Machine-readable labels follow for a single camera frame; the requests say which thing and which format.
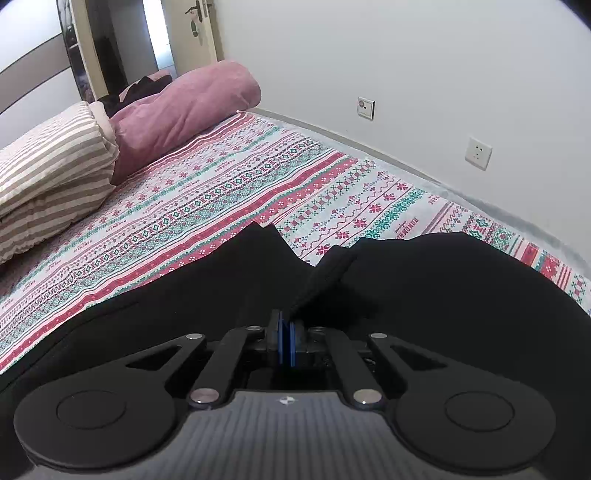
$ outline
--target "logo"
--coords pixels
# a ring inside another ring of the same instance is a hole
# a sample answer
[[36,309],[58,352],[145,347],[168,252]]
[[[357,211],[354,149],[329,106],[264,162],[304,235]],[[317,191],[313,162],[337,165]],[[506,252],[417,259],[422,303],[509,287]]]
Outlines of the logo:
[[285,397],[281,397],[281,398],[279,399],[279,401],[280,401],[281,403],[283,403],[285,406],[289,406],[289,405],[291,405],[292,403],[295,403],[295,402],[297,402],[297,400],[296,400],[294,397],[292,397],[291,395],[286,395]]

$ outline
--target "black fabric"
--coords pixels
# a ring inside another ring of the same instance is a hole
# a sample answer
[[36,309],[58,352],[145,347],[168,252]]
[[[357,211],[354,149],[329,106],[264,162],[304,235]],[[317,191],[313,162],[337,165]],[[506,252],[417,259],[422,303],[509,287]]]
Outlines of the black fabric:
[[109,118],[116,114],[119,110],[132,104],[136,100],[160,93],[164,88],[172,83],[173,78],[170,75],[160,77],[158,80],[152,80],[149,77],[143,77],[139,82],[134,83],[125,94],[125,98],[121,102],[119,94],[111,93],[99,98],[99,102],[105,106],[105,112]]
[[314,268],[273,226],[251,224],[204,259],[81,312],[0,376],[0,479],[26,466],[11,421],[37,386],[186,333],[220,339],[266,324],[272,308],[353,339],[391,333],[537,389],[558,418],[541,467],[559,480],[591,471],[590,319],[552,282],[462,233],[361,239]]

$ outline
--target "circular pad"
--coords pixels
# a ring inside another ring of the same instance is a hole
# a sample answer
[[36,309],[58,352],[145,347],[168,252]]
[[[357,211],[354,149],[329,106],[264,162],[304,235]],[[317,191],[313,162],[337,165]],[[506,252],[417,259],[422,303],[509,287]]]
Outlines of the circular pad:
[[88,371],[26,396],[14,416],[24,449],[59,469],[106,469],[159,447],[175,423],[174,402],[151,372]]
[[473,369],[417,375],[396,406],[398,433],[428,461],[498,475],[522,468],[548,445],[554,410],[535,390]]
[[448,399],[445,413],[453,423],[473,432],[494,432],[515,416],[509,402],[488,392],[458,393]]
[[119,420],[125,400],[102,390],[87,390],[67,397],[57,406],[57,418],[75,429],[104,428]]

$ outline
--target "door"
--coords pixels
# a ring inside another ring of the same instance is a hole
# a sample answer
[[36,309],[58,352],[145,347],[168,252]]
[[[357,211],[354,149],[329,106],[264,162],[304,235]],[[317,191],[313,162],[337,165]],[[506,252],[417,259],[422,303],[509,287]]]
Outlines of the door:
[[162,0],[162,9],[179,76],[217,62],[207,0]]

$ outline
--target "pink pillow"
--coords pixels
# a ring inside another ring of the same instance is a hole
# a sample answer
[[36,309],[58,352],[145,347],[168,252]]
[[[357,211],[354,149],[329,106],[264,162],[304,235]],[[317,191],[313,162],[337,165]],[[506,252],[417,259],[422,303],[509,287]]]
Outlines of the pink pillow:
[[250,72],[223,60],[187,72],[162,92],[126,106],[111,117],[119,145],[112,184],[260,101],[261,88]]

